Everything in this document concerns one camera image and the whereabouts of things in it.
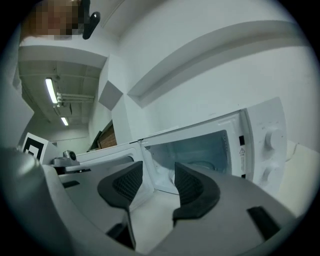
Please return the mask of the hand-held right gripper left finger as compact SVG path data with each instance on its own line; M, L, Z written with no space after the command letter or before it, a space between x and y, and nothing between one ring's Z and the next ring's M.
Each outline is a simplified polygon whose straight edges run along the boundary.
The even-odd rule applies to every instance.
M134 251L130 205L143 181L142 161L58 175L43 166L57 213L75 251Z

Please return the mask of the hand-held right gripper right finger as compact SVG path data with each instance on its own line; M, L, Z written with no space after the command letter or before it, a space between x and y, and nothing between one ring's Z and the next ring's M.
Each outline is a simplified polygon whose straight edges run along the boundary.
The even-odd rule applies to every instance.
M175 163L180 207L153 256L268 256L299 223L290 210L244 178Z

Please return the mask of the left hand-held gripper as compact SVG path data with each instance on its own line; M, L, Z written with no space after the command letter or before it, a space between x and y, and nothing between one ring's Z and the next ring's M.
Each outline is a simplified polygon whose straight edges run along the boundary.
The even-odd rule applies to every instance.
M58 174L65 174L66 168L81 165L73 150L61 151L52 142L30 132L26 134L21 149L36 158L40 164L55 168Z

